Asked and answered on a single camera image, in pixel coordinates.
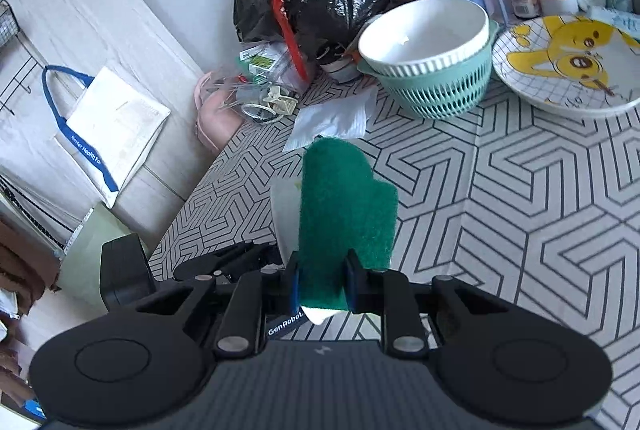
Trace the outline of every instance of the ribbed white bowl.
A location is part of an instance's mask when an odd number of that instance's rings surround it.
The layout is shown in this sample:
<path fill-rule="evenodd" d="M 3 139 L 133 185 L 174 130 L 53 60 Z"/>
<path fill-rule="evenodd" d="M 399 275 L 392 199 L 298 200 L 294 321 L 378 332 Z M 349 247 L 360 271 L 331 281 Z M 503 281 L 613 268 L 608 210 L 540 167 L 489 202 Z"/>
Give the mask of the ribbed white bowl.
<path fill-rule="evenodd" d="M 489 17 L 470 0 L 416 0 L 369 25 L 358 50 L 379 74 L 434 73 L 471 58 L 489 40 Z"/>

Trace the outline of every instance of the pink pouch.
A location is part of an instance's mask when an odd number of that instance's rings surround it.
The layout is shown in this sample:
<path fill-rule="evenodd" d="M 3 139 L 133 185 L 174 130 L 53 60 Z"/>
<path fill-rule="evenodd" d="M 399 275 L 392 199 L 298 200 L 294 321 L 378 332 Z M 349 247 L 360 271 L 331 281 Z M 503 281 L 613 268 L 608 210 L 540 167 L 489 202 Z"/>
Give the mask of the pink pouch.
<path fill-rule="evenodd" d="M 210 79 L 212 73 L 207 73 L 198 80 L 193 93 L 198 109 L 196 134 L 200 142 L 216 156 L 222 151 L 229 140 L 244 123 L 244 118 L 232 108 L 220 110 L 220 106 L 231 95 L 232 90 L 216 90 L 202 101 L 202 87 Z"/>

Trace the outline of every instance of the table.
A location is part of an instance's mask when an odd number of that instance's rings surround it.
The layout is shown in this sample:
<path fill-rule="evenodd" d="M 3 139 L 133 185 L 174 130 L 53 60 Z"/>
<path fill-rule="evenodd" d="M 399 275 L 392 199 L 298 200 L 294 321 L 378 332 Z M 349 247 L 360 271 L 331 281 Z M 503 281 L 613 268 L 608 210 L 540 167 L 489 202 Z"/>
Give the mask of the table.
<path fill-rule="evenodd" d="M 360 92 L 318 82 L 303 105 Z M 282 153 L 292 118 L 247 123 L 216 159 L 151 257 L 167 279 L 233 241 L 274 239 L 270 180 L 297 176 Z M 384 91 L 364 139 L 379 179 L 398 188 L 392 267 L 412 282 L 451 274 L 588 334 L 613 362 L 597 421 L 640 426 L 640 116 L 577 122 L 533 108 L 491 81 L 462 117 L 416 120 Z M 379 337 L 379 319 L 339 314 L 287 338 Z"/>

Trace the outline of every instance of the blue bag strap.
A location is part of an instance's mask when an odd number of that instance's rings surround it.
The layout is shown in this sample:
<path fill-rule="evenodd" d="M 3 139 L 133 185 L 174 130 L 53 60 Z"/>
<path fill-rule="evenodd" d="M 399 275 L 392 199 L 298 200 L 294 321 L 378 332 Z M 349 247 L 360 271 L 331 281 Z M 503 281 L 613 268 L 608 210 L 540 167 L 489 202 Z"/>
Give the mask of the blue bag strap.
<path fill-rule="evenodd" d="M 72 130 L 67 124 L 66 119 L 60 116 L 58 109 L 56 108 L 56 104 L 53 102 L 53 97 L 51 96 L 51 92 L 49 90 L 49 86 L 47 85 L 47 71 L 57 71 L 59 73 L 69 74 L 74 76 L 78 80 L 82 82 L 85 87 L 91 85 L 91 82 L 94 80 L 92 76 L 88 74 L 79 73 L 68 67 L 63 67 L 59 65 L 48 65 L 45 66 L 42 70 L 42 89 L 44 90 L 45 98 L 47 99 L 47 103 L 49 103 L 49 107 L 53 112 L 53 117 L 56 118 L 56 123 L 58 124 L 58 128 L 60 132 L 75 146 L 78 151 L 84 156 L 85 159 L 93 166 L 95 166 L 101 173 L 104 178 L 104 183 L 107 185 L 107 188 L 110 192 L 119 191 L 118 185 L 111 177 L 109 170 L 105 166 L 100 154 L 98 151 L 88 144 L 82 137 L 78 136 L 78 134 Z"/>

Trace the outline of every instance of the black cord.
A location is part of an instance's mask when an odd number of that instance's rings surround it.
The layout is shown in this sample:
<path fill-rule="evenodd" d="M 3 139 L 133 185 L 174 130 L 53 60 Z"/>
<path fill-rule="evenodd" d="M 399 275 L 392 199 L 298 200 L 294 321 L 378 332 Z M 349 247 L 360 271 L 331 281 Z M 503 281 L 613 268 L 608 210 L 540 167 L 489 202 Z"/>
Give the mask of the black cord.
<path fill-rule="evenodd" d="M 15 196 L 14 192 L 9 188 L 10 184 L 5 181 L 2 177 L 0 177 L 0 191 L 6 195 L 7 199 L 9 199 L 9 201 L 11 203 L 13 203 L 15 205 L 16 208 L 18 208 L 18 210 L 25 216 L 27 217 L 27 219 L 29 219 L 33 225 L 39 230 L 39 232 L 41 232 L 44 236 L 46 236 L 51 242 L 53 242 L 57 247 L 59 247 L 61 250 L 64 249 L 65 245 L 62 244 L 60 241 L 58 241 L 53 235 L 51 235 L 51 233 L 49 233 L 49 231 L 42 225 L 40 224 L 35 217 L 33 217 L 21 204 L 20 201 L 18 201 L 18 198 Z M 69 230 L 70 232 L 73 233 L 73 230 L 68 227 L 65 226 L 62 222 L 60 222 L 59 220 L 57 220 L 55 217 L 53 217 L 52 215 L 48 214 L 45 210 L 43 210 L 41 207 L 39 207 L 36 203 L 34 203 L 30 198 L 28 198 L 25 194 L 23 194 L 20 190 L 17 190 L 16 188 L 14 188 L 15 193 L 17 193 L 18 195 L 20 195 L 20 197 L 24 198 L 26 201 L 28 201 L 32 206 L 34 206 L 35 208 L 37 208 L 41 213 L 43 213 L 44 215 L 46 215 L 47 217 L 49 217 L 49 219 L 53 220 L 55 223 L 59 224 L 60 226 L 62 226 L 63 228 L 65 228 L 66 230 Z"/>

